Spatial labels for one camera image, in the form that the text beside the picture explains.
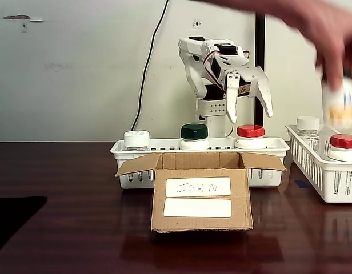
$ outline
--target plastic basket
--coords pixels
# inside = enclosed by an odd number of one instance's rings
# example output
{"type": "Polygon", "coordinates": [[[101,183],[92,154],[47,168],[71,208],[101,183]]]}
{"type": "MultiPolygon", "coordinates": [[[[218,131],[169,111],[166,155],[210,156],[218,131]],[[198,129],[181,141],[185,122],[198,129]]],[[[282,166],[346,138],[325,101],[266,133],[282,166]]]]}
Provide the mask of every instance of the plastic basket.
{"type": "MultiPolygon", "coordinates": [[[[327,203],[352,204],[352,162],[330,162],[323,159],[298,136],[294,127],[286,127],[290,135],[293,161],[311,185],[327,203]]],[[[325,153],[328,151],[329,137],[338,132],[332,130],[331,133],[325,140],[319,141],[325,153]]]]}
{"type": "MultiPolygon", "coordinates": [[[[259,154],[268,154],[278,156],[283,162],[286,152],[290,149],[286,142],[281,138],[265,138],[266,149],[264,150],[240,150],[235,149],[234,138],[212,138],[209,141],[209,150],[206,152],[253,152],[259,154]]],[[[124,141],[120,140],[115,143],[110,152],[114,154],[118,167],[125,161],[134,159],[152,152],[192,152],[180,150],[179,144],[181,139],[151,139],[148,151],[124,151],[124,141]]],[[[277,187],[281,184],[281,171],[273,170],[248,170],[248,180],[251,187],[277,187]]],[[[121,187],[129,188],[153,188],[153,171],[145,171],[137,174],[131,174],[120,177],[121,187]]]]}

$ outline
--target cardboard box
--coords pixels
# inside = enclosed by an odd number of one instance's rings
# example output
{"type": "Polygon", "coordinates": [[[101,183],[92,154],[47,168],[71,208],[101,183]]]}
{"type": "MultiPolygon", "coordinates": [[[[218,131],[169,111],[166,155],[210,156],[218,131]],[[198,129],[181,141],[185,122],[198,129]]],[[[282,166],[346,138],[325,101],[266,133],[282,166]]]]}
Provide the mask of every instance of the cardboard box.
{"type": "Polygon", "coordinates": [[[264,154],[165,152],[128,160],[115,177],[155,171],[151,231],[251,230],[247,168],[286,170],[264,154]]]}

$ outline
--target blue tape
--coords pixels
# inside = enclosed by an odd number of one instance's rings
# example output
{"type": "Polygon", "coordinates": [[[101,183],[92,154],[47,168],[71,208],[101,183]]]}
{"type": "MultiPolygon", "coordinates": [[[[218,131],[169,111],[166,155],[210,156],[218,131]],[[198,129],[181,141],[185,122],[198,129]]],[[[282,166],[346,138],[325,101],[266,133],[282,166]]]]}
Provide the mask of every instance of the blue tape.
{"type": "Polygon", "coordinates": [[[299,188],[309,188],[309,186],[302,180],[294,181],[299,188]]]}

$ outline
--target white bottle cap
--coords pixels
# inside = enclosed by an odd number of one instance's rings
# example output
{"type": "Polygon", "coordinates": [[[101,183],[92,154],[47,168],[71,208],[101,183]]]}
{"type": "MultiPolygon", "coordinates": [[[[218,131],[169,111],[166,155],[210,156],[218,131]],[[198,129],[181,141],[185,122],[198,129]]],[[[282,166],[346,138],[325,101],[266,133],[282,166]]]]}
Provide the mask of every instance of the white bottle cap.
{"type": "Polygon", "coordinates": [[[303,116],[297,119],[297,129],[299,130],[319,130],[319,118],[303,116]]]}
{"type": "Polygon", "coordinates": [[[135,130],[124,133],[124,146],[130,148],[149,146],[150,134],[148,131],[135,130]]]}

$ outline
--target plastic bottle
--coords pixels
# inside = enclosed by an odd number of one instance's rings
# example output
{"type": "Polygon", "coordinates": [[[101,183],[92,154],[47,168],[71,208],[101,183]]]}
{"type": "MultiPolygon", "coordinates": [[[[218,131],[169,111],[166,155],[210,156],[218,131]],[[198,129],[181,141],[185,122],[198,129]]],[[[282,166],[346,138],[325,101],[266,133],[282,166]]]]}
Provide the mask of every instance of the plastic bottle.
{"type": "Polygon", "coordinates": [[[297,134],[318,153],[320,121],[316,117],[302,116],[297,119],[297,134]]]}
{"type": "Polygon", "coordinates": [[[264,140],[265,129],[262,126],[246,124],[237,128],[238,139],[236,148],[242,150],[263,150],[266,148],[264,140]]]}
{"type": "Polygon", "coordinates": [[[327,84],[326,74],[322,78],[323,120],[326,126],[337,130],[352,129],[352,74],[344,70],[343,83],[338,91],[327,84]]]}
{"type": "Polygon", "coordinates": [[[339,162],[352,162],[352,135],[336,134],[330,139],[328,157],[339,162]]]}
{"type": "MultiPolygon", "coordinates": [[[[150,134],[145,130],[128,131],[124,133],[124,151],[147,151],[149,150],[150,134]]],[[[153,171],[148,171],[148,179],[153,179],[153,171]]],[[[128,174],[128,180],[133,181],[133,174],[128,174]]],[[[143,180],[143,172],[138,173],[138,180],[143,180]]]]}
{"type": "MultiPolygon", "coordinates": [[[[256,126],[254,124],[246,124],[237,128],[238,139],[235,142],[235,147],[242,150],[264,150],[266,148],[266,142],[264,140],[265,129],[262,126],[256,126]]],[[[249,179],[258,178],[262,180],[264,177],[264,170],[251,169],[247,170],[247,176],[249,179]]]]}
{"type": "Polygon", "coordinates": [[[208,128],[205,124],[185,124],[181,128],[180,149],[208,150],[208,128]]]}
{"type": "Polygon", "coordinates": [[[150,134],[148,131],[136,130],[124,133],[125,151],[143,151],[149,150],[150,134]]]}
{"type": "MultiPolygon", "coordinates": [[[[352,135],[337,134],[330,139],[330,148],[327,153],[333,162],[352,162],[352,135]]],[[[338,194],[342,171],[335,172],[334,193],[338,194]]],[[[345,194],[350,195],[352,171],[347,171],[345,194]]]]}

